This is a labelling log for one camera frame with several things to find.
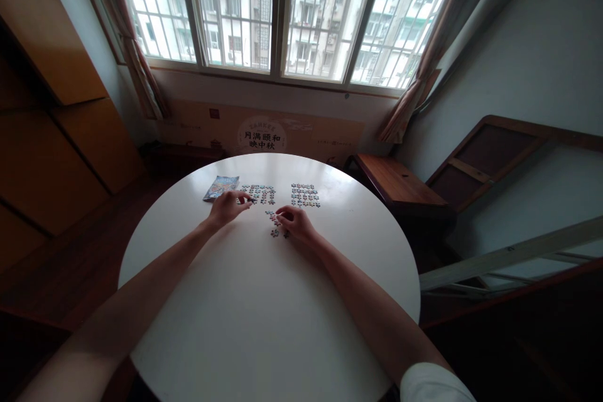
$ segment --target white sleeve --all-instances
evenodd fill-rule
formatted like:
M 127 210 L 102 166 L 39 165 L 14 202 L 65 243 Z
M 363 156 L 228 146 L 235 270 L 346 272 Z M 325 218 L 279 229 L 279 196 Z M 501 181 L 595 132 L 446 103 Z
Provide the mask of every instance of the white sleeve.
M 400 383 L 401 402 L 475 402 L 471 392 L 452 372 L 433 363 L 408 368 Z

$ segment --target white wall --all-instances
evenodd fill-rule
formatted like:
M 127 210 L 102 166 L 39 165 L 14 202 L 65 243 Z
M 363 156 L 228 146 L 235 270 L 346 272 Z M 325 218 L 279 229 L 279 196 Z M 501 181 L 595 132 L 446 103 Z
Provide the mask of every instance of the white wall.
M 385 155 L 391 148 L 374 137 L 396 99 L 360 94 L 346 99 L 343 93 L 167 70 L 153 70 L 153 74 L 168 99 L 360 121 L 365 123 L 360 152 Z
M 405 137 L 426 180 L 488 114 L 603 135 L 603 0 L 512 0 Z M 603 155 L 540 151 L 460 215 L 464 257 L 603 214 Z
M 140 115 L 128 71 L 120 72 L 90 0 L 61 2 L 136 146 L 154 140 L 155 126 Z

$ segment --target hand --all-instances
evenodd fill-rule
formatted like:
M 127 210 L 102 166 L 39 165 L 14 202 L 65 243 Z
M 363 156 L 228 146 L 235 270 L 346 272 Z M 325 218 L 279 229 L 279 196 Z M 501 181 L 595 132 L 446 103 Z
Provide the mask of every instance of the hand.
M 283 206 L 276 211 L 278 220 L 293 234 L 293 237 L 301 240 L 306 245 L 318 236 L 316 229 L 303 209 L 293 206 Z
M 253 204 L 250 200 L 249 194 L 240 190 L 224 192 L 214 201 L 207 221 L 220 229 L 233 221 L 243 210 L 250 208 Z

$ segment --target person's left hand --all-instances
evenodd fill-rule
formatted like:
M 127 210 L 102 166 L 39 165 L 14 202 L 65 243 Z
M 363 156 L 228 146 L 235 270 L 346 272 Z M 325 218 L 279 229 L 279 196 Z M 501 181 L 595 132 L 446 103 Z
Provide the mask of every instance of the person's left hand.
M 229 190 L 216 198 L 207 220 L 218 229 L 233 221 L 243 210 L 251 207 L 251 196 L 240 190 Z

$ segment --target poster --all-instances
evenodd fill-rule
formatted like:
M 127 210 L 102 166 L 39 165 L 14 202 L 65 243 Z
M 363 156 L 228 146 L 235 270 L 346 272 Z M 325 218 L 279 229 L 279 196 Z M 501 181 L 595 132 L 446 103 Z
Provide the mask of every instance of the poster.
M 189 100 L 171 100 L 158 121 L 164 143 L 224 149 L 228 156 L 287 153 L 343 165 L 356 153 L 364 123 Z

